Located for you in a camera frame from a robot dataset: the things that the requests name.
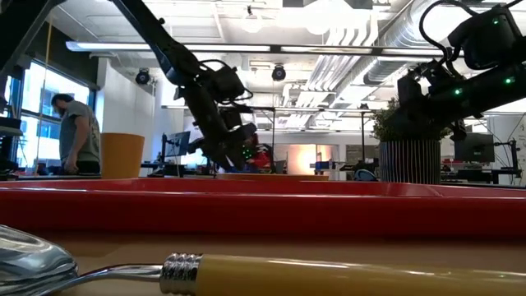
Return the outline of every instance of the striped planter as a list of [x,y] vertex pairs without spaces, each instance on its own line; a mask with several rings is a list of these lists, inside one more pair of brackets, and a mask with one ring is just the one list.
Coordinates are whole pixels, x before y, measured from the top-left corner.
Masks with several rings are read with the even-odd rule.
[[380,143],[380,179],[392,183],[441,183],[439,141],[388,141]]

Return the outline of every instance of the metal ferrule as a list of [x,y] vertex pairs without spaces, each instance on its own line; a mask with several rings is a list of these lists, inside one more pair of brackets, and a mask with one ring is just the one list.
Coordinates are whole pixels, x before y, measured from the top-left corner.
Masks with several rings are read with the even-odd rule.
[[163,264],[159,285],[163,294],[196,295],[201,254],[174,253]]

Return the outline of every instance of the potted plant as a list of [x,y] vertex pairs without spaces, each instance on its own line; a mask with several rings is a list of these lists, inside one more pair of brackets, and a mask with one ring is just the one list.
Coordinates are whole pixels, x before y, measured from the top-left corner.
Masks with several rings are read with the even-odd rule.
[[373,137],[380,141],[380,179],[382,182],[439,184],[441,182],[441,144],[449,129],[429,130],[414,135],[386,124],[399,107],[396,98],[387,109],[374,112]]

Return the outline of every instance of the security camera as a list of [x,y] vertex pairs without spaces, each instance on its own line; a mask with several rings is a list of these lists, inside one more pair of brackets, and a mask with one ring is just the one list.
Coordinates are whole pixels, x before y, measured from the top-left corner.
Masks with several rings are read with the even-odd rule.
[[283,65],[275,65],[274,70],[272,71],[272,80],[282,81],[287,76],[287,72],[283,68]]
[[150,69],[148,68],[141,68],[139,69],[139,73],[135,77],[135,82],[137,82],[138,85],[145,86],[150,82]]

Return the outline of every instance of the gray t-shirt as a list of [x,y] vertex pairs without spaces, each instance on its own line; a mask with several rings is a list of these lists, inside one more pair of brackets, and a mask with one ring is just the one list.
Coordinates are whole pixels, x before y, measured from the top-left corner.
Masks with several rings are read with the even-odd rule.
[[84,145],[79,151],[77,161],[97,161],[100,162],[100,130],[99,122],[91,108],[81,102],[72,101],[67,105],[66,112],[60,124],[60,159],[62,162],[67,160],[69,152],[72,150],[75,141],[76,124],[75,118],[82,116],[88,118],[90,132]]

